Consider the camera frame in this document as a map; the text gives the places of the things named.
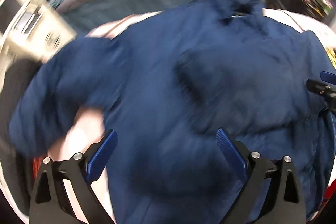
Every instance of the blue gripper pad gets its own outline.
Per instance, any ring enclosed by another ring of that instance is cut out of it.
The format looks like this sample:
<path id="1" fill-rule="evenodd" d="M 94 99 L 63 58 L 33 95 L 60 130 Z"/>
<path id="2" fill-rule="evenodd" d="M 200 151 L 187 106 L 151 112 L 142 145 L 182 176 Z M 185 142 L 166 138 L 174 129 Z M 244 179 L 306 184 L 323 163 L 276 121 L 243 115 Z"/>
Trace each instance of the blue gripper pad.
<path id="1" fill-rule="evenodd" d="M 336 75 L 330 72 L 322 71 L 320 73 L 320 77 L 322 81 L 330 83 L 332 85 L 336 85 Z"/>
<path id="2" fill-rule="evenodd" d="M 85 176 L 87 183 L 99 179 L 117 144 L 118 134 L 112 130 L 87 164 Z"/>
<path id="3" fill-rule="evenodd" d="M 237 148 L 221 128 L 217 130 L 216 142 L 227 163 L 235 171 L 239 180 L 247 182 L 247 164 Z"/>

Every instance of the metal screw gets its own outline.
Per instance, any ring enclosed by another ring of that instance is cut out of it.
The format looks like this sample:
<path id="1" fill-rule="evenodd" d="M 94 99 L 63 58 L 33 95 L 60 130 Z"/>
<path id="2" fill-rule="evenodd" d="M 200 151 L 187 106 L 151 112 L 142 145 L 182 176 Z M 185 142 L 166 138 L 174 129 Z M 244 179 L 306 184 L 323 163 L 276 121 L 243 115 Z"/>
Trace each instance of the metal screw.
<path id="1" fill-rule="evenodd" d="M 80 160 L 82 158 L 82 156 L 83 156 L 82 153 L 76 153 L 76 154 L 74 154 L 73 158 L 75 160 Z"/>
<path id="2" fill-rule="evenodd" d="M 260 158 L 260 153 L 257 152 L 257 151 L 254 151 L 254 152 L 251 153 L 251 156 L 252 156 L 252 158 L 258 159 L 258 158 Z"/>
<path id="3" fill-rule="evenodd" d="M 292 158 L 290 156 L 284 156 L 283 158 L 285 162 L 290 163 L 292 161 Z"/>
<path id="4" fill-rule="evenodd" d="M 49 162 L 50 162 L 50 158 L 49 157 L 46 157 L 46 158 L 43 159 L 43 163 L 44 164 L 47 164 Z"/>

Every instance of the jacket sleeve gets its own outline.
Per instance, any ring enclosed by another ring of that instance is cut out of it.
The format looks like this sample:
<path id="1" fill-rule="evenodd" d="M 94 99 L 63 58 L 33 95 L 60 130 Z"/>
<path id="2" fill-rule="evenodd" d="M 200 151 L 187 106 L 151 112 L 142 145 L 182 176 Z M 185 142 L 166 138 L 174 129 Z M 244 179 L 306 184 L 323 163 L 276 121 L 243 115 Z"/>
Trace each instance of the jacket sleeve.
<path id="1" fill-rule="evenodd" d="M 32 79 L 11 118 L 10 139 L 27 157 L 45 153 L 73 125 L 78 106 L 55 98 L 61 74 L 56 55 Z"/>

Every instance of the red fabric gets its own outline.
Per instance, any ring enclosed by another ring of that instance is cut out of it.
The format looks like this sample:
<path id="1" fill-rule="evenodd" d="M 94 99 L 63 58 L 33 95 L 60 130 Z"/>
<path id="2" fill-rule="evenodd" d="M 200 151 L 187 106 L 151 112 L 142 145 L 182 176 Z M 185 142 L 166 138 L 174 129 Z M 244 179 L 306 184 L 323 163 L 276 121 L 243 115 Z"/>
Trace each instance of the red fabric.
<path id="1" fill-rule="evenodd" d="M 324 198 L 325 199 L 329 199 L 331 198 L 331 196 L 333 195 L 334 191 L 336 190 L 336 180 L 334 180 L 332 182 L 332 184 L 327 188 L 325 194 L 324 194 Z"/>
<path id="2" fill-rule="evenodd" d="M 40 166 L 43 162 L 43 159 L 46 157 L 46 155 L 40 156 L 38 158 L 33 158 L 33 175 L 34 175 L 34 180 L 36 180 L 37 173 L 40 169 Z"/>

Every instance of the blue jacket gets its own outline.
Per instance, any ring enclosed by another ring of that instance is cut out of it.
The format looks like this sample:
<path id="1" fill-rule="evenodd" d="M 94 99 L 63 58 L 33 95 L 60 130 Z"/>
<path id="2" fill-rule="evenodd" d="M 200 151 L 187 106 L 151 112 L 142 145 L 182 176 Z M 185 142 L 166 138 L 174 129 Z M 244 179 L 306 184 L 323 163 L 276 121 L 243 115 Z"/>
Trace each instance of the blue jacket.
<path id="1" fill-rule="evenodd" d="M 314 33 L 263 17 L 262 7 L 206 0 L 113 40 L 75 39 L 32 80 L 10 123 L 13 143 L 40 155 L 79 106 L 102 108 L 105 129 L 119 135 L 107 165 L 117 223 L 216 224 L 242 186 L 216 146 L 223 128 L 269 159 L 293 158 L 310 216 L 330 178 L 335 128 L 305 81 L 335 70 Z"/>

